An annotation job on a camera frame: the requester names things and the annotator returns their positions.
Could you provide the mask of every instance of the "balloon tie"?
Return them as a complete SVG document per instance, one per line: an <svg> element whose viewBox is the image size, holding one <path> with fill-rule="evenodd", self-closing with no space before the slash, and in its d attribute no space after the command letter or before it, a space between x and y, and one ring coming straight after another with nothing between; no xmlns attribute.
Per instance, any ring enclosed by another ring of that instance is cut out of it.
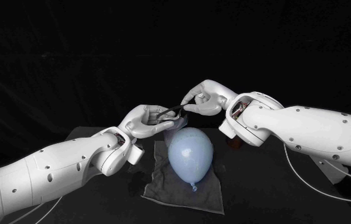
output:
<svg viewBox="0 0 351 224"><path fill-rule="evenodd" d="M192 183L192 186L193 186L193 192L195 192L198 190L198 186L193 183Z"/></svg>

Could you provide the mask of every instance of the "black table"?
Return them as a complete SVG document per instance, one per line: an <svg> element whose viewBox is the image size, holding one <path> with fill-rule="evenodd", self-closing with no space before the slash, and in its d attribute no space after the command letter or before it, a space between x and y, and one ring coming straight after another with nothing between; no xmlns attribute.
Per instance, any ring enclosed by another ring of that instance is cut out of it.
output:
<svg viewBox="0 0 351 224"><path fill-rule="evenodd" d="M78 127L67 140L90 137L104 128ZM226 145L219 129L202 129L215 145L214 168L222 182L226 215L189 208L163 206L132 195L130 184L140 170L155 167L155 141L163 133L139 140L146 149L140 163L124 165L110 177L96 176L70 193L42 220L54 223L344 223L351 208L314 191L297 177L285 157L284 144L271 136L261 147L245 144L239 150ZM308 155L288 150L291 162L306 181L326 193L340 196L334 185ZM35 224L58 200L48 202L18 224ZM34 207L5 218L5 224Z"/></svg>

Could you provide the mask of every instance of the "balloon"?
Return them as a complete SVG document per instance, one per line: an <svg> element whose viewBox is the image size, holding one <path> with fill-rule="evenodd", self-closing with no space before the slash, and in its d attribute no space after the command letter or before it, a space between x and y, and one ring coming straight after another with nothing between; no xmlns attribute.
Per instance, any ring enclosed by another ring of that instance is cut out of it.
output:
<svg viewBox="0 0 351 224"><path fill-rule="evenodd" d="M170 165L179 177L192 184L203 179L212 164L214 145L206 133L193 127L186 127L173 136L169 147Z"/></svg>

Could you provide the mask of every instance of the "black curtain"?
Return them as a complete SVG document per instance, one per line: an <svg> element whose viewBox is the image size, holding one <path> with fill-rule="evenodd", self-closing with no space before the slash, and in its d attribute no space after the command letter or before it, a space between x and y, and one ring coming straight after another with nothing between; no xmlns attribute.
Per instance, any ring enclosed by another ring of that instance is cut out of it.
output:
<svg viewBox="0 0 351 224"><path fill-rule="evenodd" d="M351 0L2 0L3 164L205 79L349 113ZM219 127L225 112L192 114Z"/></svg>

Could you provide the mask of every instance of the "gray cloth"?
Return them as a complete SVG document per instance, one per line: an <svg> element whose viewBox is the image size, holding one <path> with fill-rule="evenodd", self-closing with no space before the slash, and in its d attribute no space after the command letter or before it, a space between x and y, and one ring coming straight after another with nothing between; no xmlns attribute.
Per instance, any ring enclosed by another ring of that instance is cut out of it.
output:
<svg viewBox="0 0 351 224"><path fill-rule="evenodd" d="M167 145L165 141L156 141L155 147L156 169L153 182L147 184L143 198L162 205L188 207L225 215L222 185L215 175L214 167L196 183L198 191L179 177L172 168Z"/></svg>

